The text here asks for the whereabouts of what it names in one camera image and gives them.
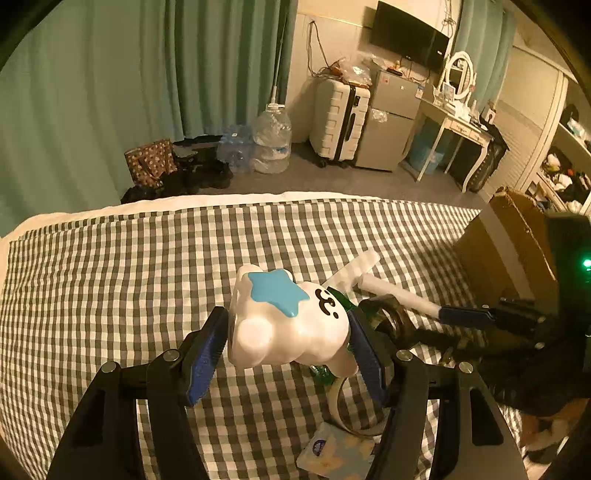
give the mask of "television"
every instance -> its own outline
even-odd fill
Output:
[[[439,72],[447,49],[443,33],[384,2],[378,3],[369,42]]]

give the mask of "bed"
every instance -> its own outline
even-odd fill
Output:
[[[437,303],[471,305],[454,241],[477,210],[334,193],[187,196],[40,215],[0,239],[0,426],[34,480],[98,368],[146,363],[229,304],[238,267],[324,282],[362,251],[373,274]],[[353,301],[363,292],[349,294]],[[410,312],[417,326],[441,329]],[[433,348],[414,353],[429,363]],[[360,377],[339,399],[354,428],[380,422]],[[138,404],[147,478],[158,478]],[[519,415],[503,411],[516,441]],[[296,458],[323,420],[326,387],[292,363],[237,371],[223,354],[189,422],[212,480],[308,478]],[[438,404],[430,401],[417,477],[428,478]]]

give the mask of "green curtain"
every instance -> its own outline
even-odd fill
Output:
[[[470,103],[476,100],[480,111],[501,89],[514,35],[515,18],[501,1],[463,0],[453,51],[466,51],[472,59],[478,77]]]
[[[63,0],[0,71],[0,235],[117,205],[123,153],[221,134],[285,96],[297,0]],[[281,32],[286,30],[283,43]]]

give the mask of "tape roll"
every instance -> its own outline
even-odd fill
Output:
[[[343,419],[341,418],[339,413],[339,396],[347,380],[348,378],[337,378],[330,387],[330,390],[327,394],[327,398],[329,401],[330,416],[333,417],[333,420],[339,427],[341,427],[343,430],[346,430],[349,433],[352,433],[353,435],[357,435],[358,437],[375,437],[377,435],[381,435],[384,432],[384,428],[386,428],[386,422],[388,421],[387,416],[382,422],[378,423],[377,425],[363,430],[353,430],[351,427],[348,427],[343,422]]]

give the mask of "silver refrigerator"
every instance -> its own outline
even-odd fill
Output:
[[[402,153],[413,128],[421,102],[419,85],[383,70],[372,72],[370,108],[357,149],[355,166],[392,171],[402,161]],[[371,109],[387,114],[379,122]]]

